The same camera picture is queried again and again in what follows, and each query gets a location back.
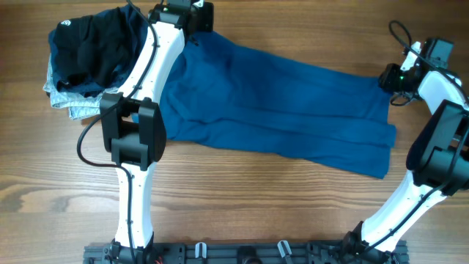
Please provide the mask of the blue polo shirt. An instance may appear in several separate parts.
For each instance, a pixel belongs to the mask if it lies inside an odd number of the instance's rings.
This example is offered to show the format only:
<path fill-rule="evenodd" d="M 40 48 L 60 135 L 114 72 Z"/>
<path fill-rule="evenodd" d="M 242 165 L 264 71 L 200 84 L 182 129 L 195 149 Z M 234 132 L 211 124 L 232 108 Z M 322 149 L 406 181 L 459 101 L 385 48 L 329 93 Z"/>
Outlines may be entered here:
<path fill-rule="evenodd" d="M 362 175 L 388 173 L 396 128 L 375 77 L 354 76 L 198 33 L 160 98 L 167 136 L 275 153 Z"/>

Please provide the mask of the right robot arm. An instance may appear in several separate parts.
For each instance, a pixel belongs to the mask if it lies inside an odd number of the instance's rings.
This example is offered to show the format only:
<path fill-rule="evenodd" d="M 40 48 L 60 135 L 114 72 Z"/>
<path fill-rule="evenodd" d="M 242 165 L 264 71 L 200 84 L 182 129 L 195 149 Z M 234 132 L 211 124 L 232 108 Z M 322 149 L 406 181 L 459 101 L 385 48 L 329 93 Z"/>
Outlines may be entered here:
<path fill-rule="evenodd" d="M 340 263 L 395 261 L 400 238 L 431 207 L 468 189 L 468 97 L 447 70 L 453 47 L 441 38 L 406 45 L 403 63 L 380 76 L 383 90 L 424 101 L 432 116 L 407 154 L 399 187 L 333 249 Z"/>

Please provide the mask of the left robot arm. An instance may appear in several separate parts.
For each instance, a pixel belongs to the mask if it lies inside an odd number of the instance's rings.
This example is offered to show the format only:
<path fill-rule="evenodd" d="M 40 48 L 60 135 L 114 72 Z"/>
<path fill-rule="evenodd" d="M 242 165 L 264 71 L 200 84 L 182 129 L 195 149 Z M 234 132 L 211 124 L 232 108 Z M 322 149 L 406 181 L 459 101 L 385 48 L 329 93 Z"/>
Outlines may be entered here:
<path fill-rule="evenodd" d="M 119 181 L 119 223 L 102 249 L 87 247 L 85 263 L 156 263 L 150 215 L 152 176 L 166 146 L 160 97 L 191 35 L 213 30 L 208 1 L 156 4 L 144 19 L 147 37 L 125 83 L 100 101 L 104 146 Z"/>

